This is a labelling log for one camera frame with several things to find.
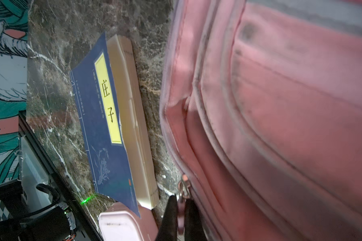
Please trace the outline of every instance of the marble surface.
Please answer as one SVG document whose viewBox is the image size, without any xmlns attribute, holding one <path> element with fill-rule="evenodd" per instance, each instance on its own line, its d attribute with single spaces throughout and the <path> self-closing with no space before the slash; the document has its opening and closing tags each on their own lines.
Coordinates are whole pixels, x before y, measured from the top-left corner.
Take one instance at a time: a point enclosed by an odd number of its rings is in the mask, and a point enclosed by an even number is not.
<svg viewBox="0 0 362 241">
<path fill-rule="evenodd" d="M 157 223 L 180 174 L 164 145 L 159 95 L 172 0 L 38 0 L 29 2 L 27 122 L 78 201 L 94 193 L 69 71 L 103 31 L 132 40 L 160 202 Z M 98 215 L 114 200 L 97 195 L 84 210 Z"/>
</svg>

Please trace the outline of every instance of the book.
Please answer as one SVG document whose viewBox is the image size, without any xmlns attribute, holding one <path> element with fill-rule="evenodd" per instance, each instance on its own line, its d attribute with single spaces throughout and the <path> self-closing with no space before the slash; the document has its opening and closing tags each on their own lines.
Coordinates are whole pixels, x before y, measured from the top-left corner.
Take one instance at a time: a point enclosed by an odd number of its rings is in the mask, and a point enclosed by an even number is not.
<svg viewBox="0 0 362 241">
<path fill-rule="evenodd" d="M 114 198 L 140 216 L 121 135 L 105 33 L 70 71 L 70 78 L 95 191 Z"/>
<path fill-rule="evenodd" d="M 137 200 L 141 206 L 153 209 L 159 202 L 159 194 L 132 44 L 128 38 L 115 35 L 107 40 L 107 49 Z"/>
</svg>

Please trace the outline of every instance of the pink fabric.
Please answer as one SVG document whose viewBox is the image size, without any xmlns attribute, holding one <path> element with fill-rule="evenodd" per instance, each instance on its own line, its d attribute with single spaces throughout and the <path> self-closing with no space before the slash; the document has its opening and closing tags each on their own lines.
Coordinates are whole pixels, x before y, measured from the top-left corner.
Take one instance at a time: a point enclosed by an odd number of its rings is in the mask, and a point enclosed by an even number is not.
<svg viewBox="0 0 362 241">
<path fill-rule="evenodd" d="M 362 39 L 244 1 L 179 1 L 167 148 L 215 239 L 362 240 Z"/>
</svg>

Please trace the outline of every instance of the teal painted figure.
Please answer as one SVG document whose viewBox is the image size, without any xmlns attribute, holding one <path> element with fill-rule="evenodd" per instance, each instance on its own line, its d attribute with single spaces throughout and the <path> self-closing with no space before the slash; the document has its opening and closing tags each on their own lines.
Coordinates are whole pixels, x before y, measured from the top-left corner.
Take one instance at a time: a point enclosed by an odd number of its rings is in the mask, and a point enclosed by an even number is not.
<svg viewBox="0 0 362 241">
<path fill-rule="evenodd" d="M 19 176 L 18 113 L 27 99 L 26 0 L 0 0 L 0 184 Z"/>
</svg>

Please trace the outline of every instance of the backpack zipper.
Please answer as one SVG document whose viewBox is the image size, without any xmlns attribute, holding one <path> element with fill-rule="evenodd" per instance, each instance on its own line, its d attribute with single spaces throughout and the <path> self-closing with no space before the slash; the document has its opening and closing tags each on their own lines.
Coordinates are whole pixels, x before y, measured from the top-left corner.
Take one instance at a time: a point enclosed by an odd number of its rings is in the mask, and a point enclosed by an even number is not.
<svg viewBox="0 0 362 241">
<path fill-rule="evenodd" d="M 184 233 L 185 226 L 185 201 L 190 199 L 191 193 L 190 188 L 191 183 L 186 174 L 182 175 L 181 180 L 178 182 L 178 195 L 177 195 L 177 224 L 178 224 L 178 234 L 182 235 Z"/>
</svg>

